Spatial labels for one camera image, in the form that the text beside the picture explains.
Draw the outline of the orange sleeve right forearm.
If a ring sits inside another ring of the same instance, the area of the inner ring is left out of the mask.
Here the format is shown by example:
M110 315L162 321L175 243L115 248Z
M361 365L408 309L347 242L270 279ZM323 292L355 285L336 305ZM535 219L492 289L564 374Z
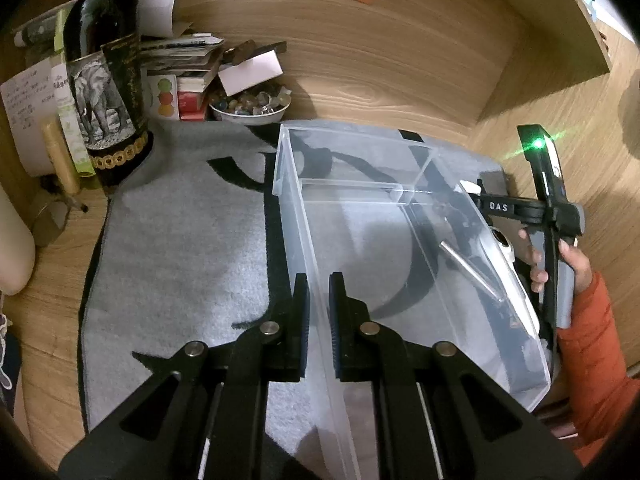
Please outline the orange sleeve right forearm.
M603 276L574 299L572 324L558 331L573 424L588 465L622 426L639 396L639 381L627 376L610 296Z

